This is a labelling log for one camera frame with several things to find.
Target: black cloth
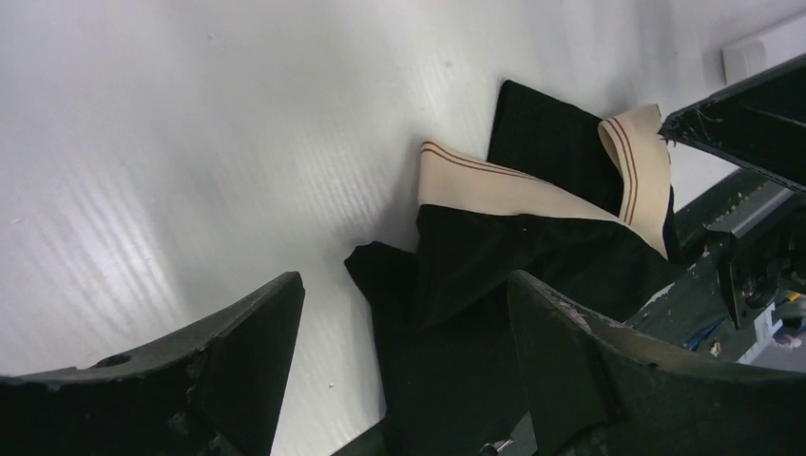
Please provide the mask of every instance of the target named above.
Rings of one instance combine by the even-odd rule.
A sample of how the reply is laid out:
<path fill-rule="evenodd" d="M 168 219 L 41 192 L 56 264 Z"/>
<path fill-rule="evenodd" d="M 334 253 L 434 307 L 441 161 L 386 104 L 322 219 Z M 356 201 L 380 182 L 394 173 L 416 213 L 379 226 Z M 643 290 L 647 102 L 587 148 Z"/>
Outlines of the black cloth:
<path fill-rule="evenodd" d="M 505 95 L 511 92 L 502 91 Z M 568 185 L 569 192 L 617 214 L 621 181 L 601 144 L 603 161 L 581 158 L 599 141 L 596 118 L 545 96 L 531 103 L 499 101 L 490 156 L 530 174 L 555 164 L 565 168 L 554 173 L 552 183 Z M 511 106 L 546 116 L 516 123 Z M 563 140 L 553 153 L 539 151 L 544 158 L 535 160 L 525 144 L 550 149 L 560 135 L 554 127 L 541 129 L 540 119 L 577 129 L 573 140 Z M 533 140 L 522 140 L 520 152 L 512 140 L 508 143 L 516 145 L 504 151 L 496 145 L 505 142 L 500 135 Z M 617 180 L 609 170 L 589 169 L 606 165 Z M 574 186 L 576 180 L 564 176 L 577 172 L 589 174 Z M 538 177 L 550 181 L 547 171 Z M 500 217 L 427 204 L 420 207 L 417 230 L 416 254 L 374 242 L 345 261 L 372 308 L 387 402 L 384 435 L 393 456 L 475 456 L 484 443 L 504 440 L 527 411 L 509 330 L 509 272 L 526 270 L 620 321 L 682 272 L 635 233 L 609 221 Z"/>
<path fill-rule="evenodd" d="M 513 81 L 504 81 L 492 124 L 487 161 L 553 183 L 619 215 L 624 182 L 597 133 L 602 119 Z M 671 191 L 663 225 L 666 253 L 683 261 Z"/>

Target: black plastic part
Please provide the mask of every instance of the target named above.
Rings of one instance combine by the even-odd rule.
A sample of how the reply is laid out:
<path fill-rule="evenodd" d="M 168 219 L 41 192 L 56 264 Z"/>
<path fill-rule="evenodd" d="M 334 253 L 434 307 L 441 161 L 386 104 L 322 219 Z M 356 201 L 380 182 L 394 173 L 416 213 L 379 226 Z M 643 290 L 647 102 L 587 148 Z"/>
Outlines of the black plastic part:
<path fill-rule="evenodd" d="M 286 273 L 92 368 L 0 378 L 0 454 L 269 454 L 303 297 Z"/>
<path fill-rule="evenodd" d="M 510 277 L 509 311 L 541 456 L 802 450 L 806 416 L 786 410 L 806 407 L 806 375 L 671 346 L 523 272 Z M 585 380 L 554 369 L 556 359 L 574 360 Z M 573 416 L 584 409 L 601 419 Z"/>
<path fill-rule="evenodd" d="M 773 302 L 787 274 L 796 209 L 802 196 L 773 182 L 749 195 L 734 212 L 708 226 L 723 236 L 719 252 L 720 293 L 736 328 L 752 326 Z"/>
<path fill-rule="evenodd" d="M 806 193 L 806 55 L 673 113 L 661 135 Z"/>

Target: cream fabric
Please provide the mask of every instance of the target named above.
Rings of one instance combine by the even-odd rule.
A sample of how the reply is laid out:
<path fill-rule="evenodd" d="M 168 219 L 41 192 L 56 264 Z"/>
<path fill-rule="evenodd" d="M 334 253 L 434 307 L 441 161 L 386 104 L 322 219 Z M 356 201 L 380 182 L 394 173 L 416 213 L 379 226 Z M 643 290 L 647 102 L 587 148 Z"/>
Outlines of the cream fabric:
<path fill-rule="evenodd" d="M 620 219 L 666 257 L 663 224 L 671 192 L 671 163 L 660 129 L 658 106 L 647 104 L 604 119 L 599 137 L 624 180 Z"/>
<path fill-rule="evenodd" d="M 555 219 L 604 220 L 632 230 L 620 218 L 560 187 L 520 171 L 472 159 L 434 141 L 423 142 L 421 149 L 418 199 L 420 204 L 492 216 L 532 214 Z"/>

